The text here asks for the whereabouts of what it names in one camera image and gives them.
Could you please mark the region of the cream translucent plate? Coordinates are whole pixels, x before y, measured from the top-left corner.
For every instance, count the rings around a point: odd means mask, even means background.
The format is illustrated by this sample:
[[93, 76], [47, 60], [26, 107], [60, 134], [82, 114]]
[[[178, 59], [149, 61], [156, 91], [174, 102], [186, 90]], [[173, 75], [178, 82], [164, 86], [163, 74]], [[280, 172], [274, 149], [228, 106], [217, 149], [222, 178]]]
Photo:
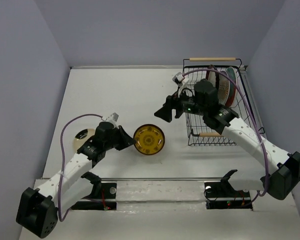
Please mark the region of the cream translucent plate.
[[76, 153], [77, 150], [94, 134], [94, 128], [86, 128], [78, 132], [72, 141], [73, 152]]

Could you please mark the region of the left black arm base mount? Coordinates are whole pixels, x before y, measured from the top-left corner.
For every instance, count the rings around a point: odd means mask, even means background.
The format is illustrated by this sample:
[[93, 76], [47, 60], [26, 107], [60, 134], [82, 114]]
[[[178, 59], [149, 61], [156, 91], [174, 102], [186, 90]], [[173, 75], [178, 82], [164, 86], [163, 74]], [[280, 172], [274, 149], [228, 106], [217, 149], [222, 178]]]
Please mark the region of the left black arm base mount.
[[90, 195], [84, 197], [71, 210], [81, 211], [115, 211], [117, 209], [117, 183], [102, 182], [94, 186]]

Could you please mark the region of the white plate orange sunburst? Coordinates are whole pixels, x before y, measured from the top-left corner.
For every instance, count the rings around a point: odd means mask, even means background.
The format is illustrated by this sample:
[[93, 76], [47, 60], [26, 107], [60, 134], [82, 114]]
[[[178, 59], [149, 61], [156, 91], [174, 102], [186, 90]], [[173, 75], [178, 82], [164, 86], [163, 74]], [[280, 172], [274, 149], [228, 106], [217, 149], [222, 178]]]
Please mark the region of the white plate orange sunburst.
[[220, 104], [225, 105], [229, 95], [230, 95], [230, 82], [229, 80], [223, 76], [222, 74], [218, 74], [219, 84], [218, 84], [218, 101]]

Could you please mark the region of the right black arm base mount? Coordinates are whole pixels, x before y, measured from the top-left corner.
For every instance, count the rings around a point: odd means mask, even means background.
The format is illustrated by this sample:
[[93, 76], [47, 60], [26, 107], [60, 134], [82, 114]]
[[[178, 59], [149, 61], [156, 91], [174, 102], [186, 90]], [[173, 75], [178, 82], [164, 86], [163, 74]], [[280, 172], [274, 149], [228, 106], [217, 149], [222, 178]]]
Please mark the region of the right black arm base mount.
[[208, 210], [253, 209], [249, 192], [234, 190], [222, 182], [205, 182], [203, 195]]

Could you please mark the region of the yellow black patterned plate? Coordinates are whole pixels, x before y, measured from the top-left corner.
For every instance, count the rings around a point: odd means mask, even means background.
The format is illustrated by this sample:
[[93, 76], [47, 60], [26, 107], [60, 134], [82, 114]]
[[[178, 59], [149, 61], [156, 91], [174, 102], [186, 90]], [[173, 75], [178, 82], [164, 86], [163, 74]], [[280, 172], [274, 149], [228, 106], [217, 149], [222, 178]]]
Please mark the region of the yellow black patterned plate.
[[138, 127], [134, 134], [135, 149], [146, 156], [159, 153], [165, 146], [164, 132], [154, 124], [144, 124]]

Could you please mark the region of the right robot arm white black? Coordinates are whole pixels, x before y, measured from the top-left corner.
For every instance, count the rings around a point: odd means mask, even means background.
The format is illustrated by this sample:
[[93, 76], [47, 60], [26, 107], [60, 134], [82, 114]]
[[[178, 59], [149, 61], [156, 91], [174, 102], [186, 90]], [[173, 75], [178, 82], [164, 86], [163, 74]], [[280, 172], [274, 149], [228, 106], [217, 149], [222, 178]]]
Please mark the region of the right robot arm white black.
[[201, 116], [210, 129], [221, 136], [234, 141], [264, 168], [258, 180], [248, 178], [235, 179], [237, 169], [230, 170], [221, 180], [220, 190], [225, 196], [232, 196], [237, 191], [261, 191], [277, 200], [284, 200], [300, 182], [300, 153], [289, 153], [251, 128], [229, 107], [219, 103], [218, 90], [207, 80], [194, 85], [193, 96], [186, 93], [174, 93], [166, 97], [162, 107], [154, 113], [168, 123], [183, 113]]

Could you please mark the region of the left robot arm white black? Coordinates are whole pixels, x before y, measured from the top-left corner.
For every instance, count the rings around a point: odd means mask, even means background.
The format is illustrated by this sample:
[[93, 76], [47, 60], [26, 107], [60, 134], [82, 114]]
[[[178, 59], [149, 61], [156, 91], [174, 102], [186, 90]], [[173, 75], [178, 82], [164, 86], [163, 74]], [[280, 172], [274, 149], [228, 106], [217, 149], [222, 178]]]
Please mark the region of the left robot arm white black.
[[121, 151], [136, 141], [122, 126], [100, 122], [94, 135], [77, 150], [72, 159], [61, 164], [53, 177], [36, 189], [28, 187], [21, 195], [16, 222], [39, 238], [47, 237], [57, 222], [65, 220], [79, 200], [100, 194], [101, 178], [91, 170], [112, 149]]

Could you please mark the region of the dark red rimmed beige plate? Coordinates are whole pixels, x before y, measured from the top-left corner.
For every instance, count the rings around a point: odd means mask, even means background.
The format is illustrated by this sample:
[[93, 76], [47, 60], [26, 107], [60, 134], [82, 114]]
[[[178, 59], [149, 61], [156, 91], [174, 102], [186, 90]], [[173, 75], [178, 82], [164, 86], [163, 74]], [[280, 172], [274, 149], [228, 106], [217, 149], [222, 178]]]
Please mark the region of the dark red rimmed beige plate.
[[209, 81], [216, 89], [219, 88], [220, 77], [215, 71], [207, 71], [205, 79]]

